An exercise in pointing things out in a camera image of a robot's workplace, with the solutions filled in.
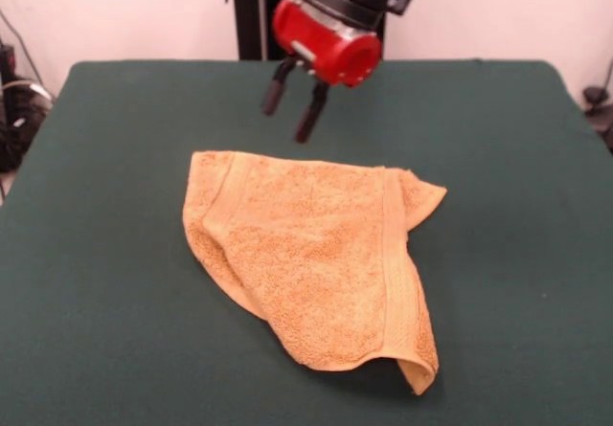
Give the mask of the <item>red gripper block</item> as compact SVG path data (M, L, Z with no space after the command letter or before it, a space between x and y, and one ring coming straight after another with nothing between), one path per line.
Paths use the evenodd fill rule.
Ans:
M310 5L306 0L281 0L274 12L272 28L277 43L303 60L321 80L315 83L295 134L305 144L328 100L329 84L359 85L375 70L382 45L375 32L350 27ZM285 82L296 68L296 57L285 57L278 65L262 99L261 111L272 116L284 95Z

